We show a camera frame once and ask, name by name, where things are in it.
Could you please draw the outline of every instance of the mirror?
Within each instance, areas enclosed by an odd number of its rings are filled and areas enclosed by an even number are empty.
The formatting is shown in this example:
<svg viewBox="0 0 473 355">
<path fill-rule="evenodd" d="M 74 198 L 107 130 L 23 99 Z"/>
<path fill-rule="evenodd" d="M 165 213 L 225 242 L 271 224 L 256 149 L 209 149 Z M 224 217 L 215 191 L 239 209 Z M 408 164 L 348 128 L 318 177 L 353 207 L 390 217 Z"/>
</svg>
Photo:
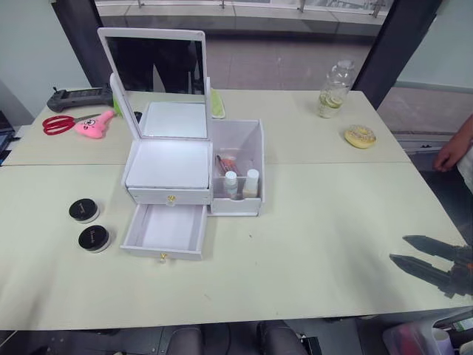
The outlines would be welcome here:
<svg viewBox="0 0 473 355">
<path fill-rule="evenodd" d="M 203 41 L 107 36 L 143 137 L 207 138 Z"/>
</svg>

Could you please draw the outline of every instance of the black remote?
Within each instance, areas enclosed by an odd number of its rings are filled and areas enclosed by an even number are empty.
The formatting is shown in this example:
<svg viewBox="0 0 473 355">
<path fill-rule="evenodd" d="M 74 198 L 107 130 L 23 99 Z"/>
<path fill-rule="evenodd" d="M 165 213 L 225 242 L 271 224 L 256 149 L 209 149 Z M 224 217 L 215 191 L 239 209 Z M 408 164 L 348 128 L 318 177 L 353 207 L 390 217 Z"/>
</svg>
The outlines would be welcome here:
<svg viewBox="0 0 473 355">
<path fill-rule="evenodd" d="M 108 84 L 103 87 L 85 90 L 57 90 L 47 101 L 47 106 L 54 112 L 62 112 L 69 107 L 81 107 L 88 105 L 108 105 L 113 107 L 112 89 Z"/>
</svg>

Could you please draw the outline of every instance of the black jar lid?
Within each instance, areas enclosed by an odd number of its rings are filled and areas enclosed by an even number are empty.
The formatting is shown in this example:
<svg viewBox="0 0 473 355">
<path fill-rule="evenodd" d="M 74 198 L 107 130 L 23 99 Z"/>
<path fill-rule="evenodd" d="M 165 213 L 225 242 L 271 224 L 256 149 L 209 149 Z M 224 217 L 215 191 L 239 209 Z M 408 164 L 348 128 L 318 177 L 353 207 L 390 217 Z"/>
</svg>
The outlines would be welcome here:
<svg viewBox="0 0 473 355">
<path fill-rule="evenodd" d="M 69 214 L 78 221 L 88 220 L 97 213 L 97 204 L 89 198 L 75 201 L 69 207 Z"/>
<path fill-rule="evenodd" d="M 87 251 L 97 251 L 109 241 L 109 233 L 103 226 L 85 228 L 79 236 L 79 245 Z"/>
</svg>

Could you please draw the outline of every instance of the cable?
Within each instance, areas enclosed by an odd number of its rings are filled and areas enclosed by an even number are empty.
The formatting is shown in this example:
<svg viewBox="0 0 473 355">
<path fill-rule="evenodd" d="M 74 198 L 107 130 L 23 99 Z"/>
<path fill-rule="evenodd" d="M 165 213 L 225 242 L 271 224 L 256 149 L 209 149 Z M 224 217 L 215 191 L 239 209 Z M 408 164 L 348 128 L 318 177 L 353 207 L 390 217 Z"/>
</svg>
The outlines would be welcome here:
<svg viewBox="0 0 473 355">
<path fill-rule="evenodd" d="M 230 347 L 231 347 L 231 330 L 230 330 L 230 323 L 226 323 L 227 329 L 228 329 L 228 345 L 227 345 L 227 350 L 225 352 L 225 355 L 228 355 L 230 352 Z"/>
<path fill-rule="evenodd" d="M 11 333 L 11 334 L 6 338 L 3 342 L 1 342 L 0 348 L 1 348 L 3 345 L 7 344 L 7 341 L 10 340 L 10 338 L 13 337 L 17 332 L 18 332 L 18 331 L 14 331 L 13 333 Z"/>
</svg>

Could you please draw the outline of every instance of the person's arm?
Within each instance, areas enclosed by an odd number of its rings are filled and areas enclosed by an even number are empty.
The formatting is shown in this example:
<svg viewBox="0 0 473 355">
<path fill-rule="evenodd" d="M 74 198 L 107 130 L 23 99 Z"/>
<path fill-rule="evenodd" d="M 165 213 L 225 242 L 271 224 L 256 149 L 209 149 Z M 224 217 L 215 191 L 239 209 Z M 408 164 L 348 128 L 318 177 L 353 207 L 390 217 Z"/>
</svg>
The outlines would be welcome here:
<svg viewBox="0 0 473 355">
<path fill-rule="evenodd" d="M 439 151 L 434 168 L 439 172 L 449 171 L 467 152 L 473 140 L 473 115 L 462 125 L 458 132 Z"/>
</svg>

